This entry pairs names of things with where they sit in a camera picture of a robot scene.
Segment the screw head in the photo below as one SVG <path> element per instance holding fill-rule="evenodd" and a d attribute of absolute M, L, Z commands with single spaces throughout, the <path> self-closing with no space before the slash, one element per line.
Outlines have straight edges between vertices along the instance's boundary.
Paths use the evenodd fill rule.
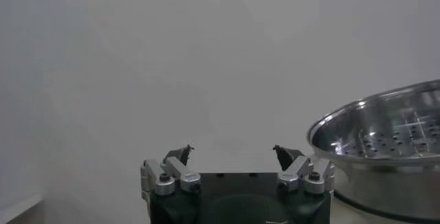
<path fill-rule="evenodd" d="M 321 178 L 319 173 L 316 171 L 313 171 L 310 175 L 309 175 L 310 180 L 312 181 L 319 181 L 319 179 Z"/>
<path fill-rule="evenodd" d="M 159 176 L 159 181 L 161 181 L 161 182 L 168 182 L 168 181 L 170 181 L 170 179 L 171 179 L 171 176 L 167 173 L 162 173 Z"/>

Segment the metal clamp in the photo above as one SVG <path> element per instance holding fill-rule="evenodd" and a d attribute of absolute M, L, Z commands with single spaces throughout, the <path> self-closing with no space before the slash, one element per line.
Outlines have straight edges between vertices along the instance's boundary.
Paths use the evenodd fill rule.
<path fill-rule="evenodd" d="M 146 192 L 155 191 L 157 195 L 170 195 L 175 191 L 175 179 L 165 173 L 156 160 L 144 161 L 140 168 L 142 198 L 147 197 Z"/>
<path fill-rule="evenodd" d="M 165 160 L 165 169 L 176 179 L 180 180 L 180 188 L 186 192 L 200 191 L 201 177 L 199 173 L 191 172 L 176 157 Z"/>
<path fill-rule="evenodd" d="M 298 189 L 299 180 L 309 175 L 313 169 L 310 159 L 298 156 L 294 162 L 283 172 L 278 173 L 278 186 L 286 187 L 291 192 Z"/>
<path fill-rule="evenodd" d="M 335 187 L 335 165 L 328 159 L 319 159 L 318 165 L 304 179 L 305 191 L 311 194 L 333 192 Z"/>

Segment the bowl rim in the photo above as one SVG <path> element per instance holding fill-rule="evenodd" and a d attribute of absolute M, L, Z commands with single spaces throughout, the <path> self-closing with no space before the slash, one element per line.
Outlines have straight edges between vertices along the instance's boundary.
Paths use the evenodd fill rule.
<path fill-rule="evenodd" d="M 391 89 L 389 91 L 384 91 L 381 93 L 377 93 L 371 96 L 367 96 L 365 98 L 361 98 L 359 100 L 352 101 L 333 112 L 330 112 L 324 116 L 322 116 L 317 122 L 313 123 L 309 130 L 307 131 L 307 142 L 313 148 L 313 151 L 317 156 L 321 158 L 327 159 L 338 159 L 341 161 L 353 162 L 353 163 L 361 163 L 361 164 L 372 164 L 372 165 L 394 165 L 394 166 L 405 166 L 409 164 L 428 164 L 428 163 L 437 163 L 440 164 L 440 153 L 437 155 L 425 156 L 425 157 L 408 157 L 408 158 L 384 158 L 384 159 L 374 159 L 374 158 L 365 158 L 365 157 L 352 157 L 345 155 L 337 155 L 334 153 L 329 153 L 327 151 L 318 148 L 313 144 L 313 138 L 321 127 L 330 122 L 335 117 L 341 116 L 342 114 L 347 113 L 348 111 L 352 111 L 358 107 L 364 106 L 372 101 L 383 100 L 386 98 L 406 94 L 406 93 L 417 93 L 423 91 L 433 91 L 440 90 L 440 79 L 419 82 L 413 85 L 407 85 L 405 87 L 400 87 L 396 89 Z"/>

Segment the white backdrop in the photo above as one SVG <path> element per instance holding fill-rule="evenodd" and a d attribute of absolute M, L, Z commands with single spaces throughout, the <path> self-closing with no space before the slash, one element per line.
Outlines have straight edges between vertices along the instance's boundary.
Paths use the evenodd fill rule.
<path fill-rule="evenodd" d="M 440 78 L 439 16 L 439 0 L 0 0 L 0 92 L 43 147 L 47 223 L 148 223 L 143 159 L 190 142 L 197 171 L 275 171 L 271 148 L 310 153 L 321 115 Z"/>

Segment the stainless steel bowl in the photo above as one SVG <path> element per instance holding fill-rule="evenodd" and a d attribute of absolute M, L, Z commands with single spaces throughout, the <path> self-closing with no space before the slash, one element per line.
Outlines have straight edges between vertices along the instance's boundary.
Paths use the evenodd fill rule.
<path fill-rule="evenodd" d="M 440 221 L 440 80 L 352 102 L 308 132 L 337 167 L 336 192 L 365 209 Z"/>

